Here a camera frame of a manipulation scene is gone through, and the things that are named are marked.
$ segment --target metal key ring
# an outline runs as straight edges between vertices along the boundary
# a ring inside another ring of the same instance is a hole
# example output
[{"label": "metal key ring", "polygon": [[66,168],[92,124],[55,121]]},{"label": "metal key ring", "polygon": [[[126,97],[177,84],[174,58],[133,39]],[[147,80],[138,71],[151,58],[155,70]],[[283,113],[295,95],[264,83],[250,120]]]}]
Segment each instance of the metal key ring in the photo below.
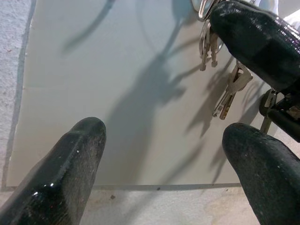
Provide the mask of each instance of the metal key ring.
[{"label": "metal key ring", "polygon": [[[204,25],[202,27],[202,30],[200,32],[200,41],[199,41],[199,51],[200,51],[200,56],[202,57],[203,56],[203,48],[204,48],[204,45],[205,45],[205,42],[206,42],[206,33],[209,32],[210,30],[210,21],[209,20],[206,20],[204,22]],[[217,46],[217,52],[218,53],[221,48],[223,47],[223,44],[224,42],[218,38],[218,46]]]}]

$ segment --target white board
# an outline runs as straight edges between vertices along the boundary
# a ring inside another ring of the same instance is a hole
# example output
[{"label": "white board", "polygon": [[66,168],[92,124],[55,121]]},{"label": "white board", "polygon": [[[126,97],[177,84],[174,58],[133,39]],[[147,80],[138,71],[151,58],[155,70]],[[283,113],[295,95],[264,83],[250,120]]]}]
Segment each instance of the white board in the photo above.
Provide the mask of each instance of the white board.
[{"label": "white board", "polygon": [[199,71],[201,27],[188,0],[37,1],[7,184],[89,116],[107,127],[96,185],[239,182],[222,134],[238,121],[259,128],[269,87],[254,75],[226,120],[213,118],[234,59],[223,47]]}]

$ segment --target key ring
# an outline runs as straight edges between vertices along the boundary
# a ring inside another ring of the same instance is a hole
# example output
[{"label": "key ring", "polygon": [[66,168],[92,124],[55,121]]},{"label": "key ring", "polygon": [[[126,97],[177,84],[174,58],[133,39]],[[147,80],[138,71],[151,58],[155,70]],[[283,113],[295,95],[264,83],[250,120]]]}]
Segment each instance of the key ring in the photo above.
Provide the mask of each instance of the key ring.
[{"label": "key ring", "polygon": [[[210,21],[206,20],[204,22],[204,25],[202,27],[202,30],[200,32],[200,41],[199,41],[199,51],[200,51],[200,56],[202,58],[203,54],[204,54],[204,46],[206,45],[206,34],[207,32],[210,32]],[[217,51],[216,53],[218,53],[221,48],[223,47],[223,41],[218,38],[218,45],[217,45]]]}]

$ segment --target concrete floor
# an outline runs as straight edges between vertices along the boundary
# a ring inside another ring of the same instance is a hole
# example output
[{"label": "concrete floor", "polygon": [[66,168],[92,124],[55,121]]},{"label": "concrete floor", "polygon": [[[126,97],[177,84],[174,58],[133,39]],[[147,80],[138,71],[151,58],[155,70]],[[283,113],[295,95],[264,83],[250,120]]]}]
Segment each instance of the concrete floor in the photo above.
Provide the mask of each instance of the concrete floor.
[{"label": "concrete floor", "polygon": [[[28,18],[33,13],[31,0],[0,2],[0,205],[11,195],[5,187],[7,161],[21,101]],[[284,141],[294,142],[281,131]],[[96,187],[92,191],[81,221],[82,225],[255,225],[241,187],[154,186]]]}]

